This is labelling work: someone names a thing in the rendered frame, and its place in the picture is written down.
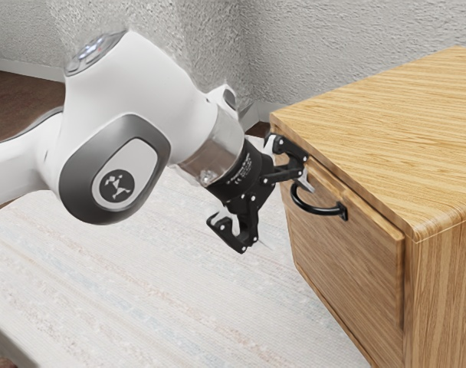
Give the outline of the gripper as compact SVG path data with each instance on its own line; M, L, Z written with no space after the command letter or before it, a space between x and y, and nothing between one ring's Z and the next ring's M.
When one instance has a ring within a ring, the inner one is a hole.
M270 156L286 154L288 162L274 166ZM233 167L207 191L223 202L206 224L231 249L244 254L253 245L272 249L272 238L259 222L259 211L278 182L292 179L304 190L314 193L307 179L307 151L276 133L264 140L263 153L244 139L243 148Z

